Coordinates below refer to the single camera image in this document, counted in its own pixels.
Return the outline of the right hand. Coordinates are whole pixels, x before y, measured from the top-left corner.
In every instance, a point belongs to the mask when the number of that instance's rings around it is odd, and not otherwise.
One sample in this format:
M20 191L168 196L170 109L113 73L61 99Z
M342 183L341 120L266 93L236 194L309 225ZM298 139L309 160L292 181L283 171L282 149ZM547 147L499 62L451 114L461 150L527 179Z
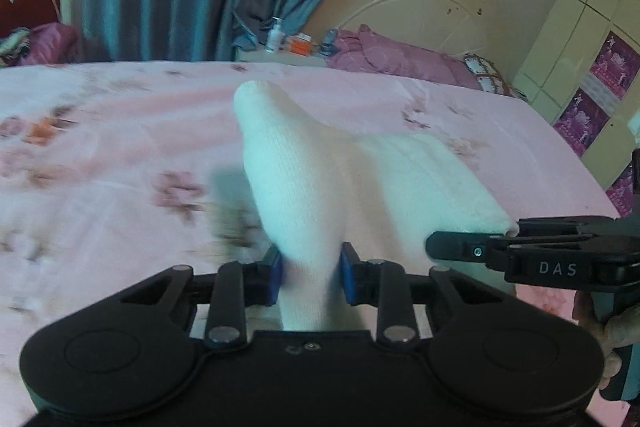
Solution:
M604 356L604 369L598 389L602 391L608 387L612 378L620 371L622 361L614 351L611 340L606 335L605 327L598 320L596 312L594 312L593 300L589 293L577 291L575 294L572 319L597 340L600 345Z

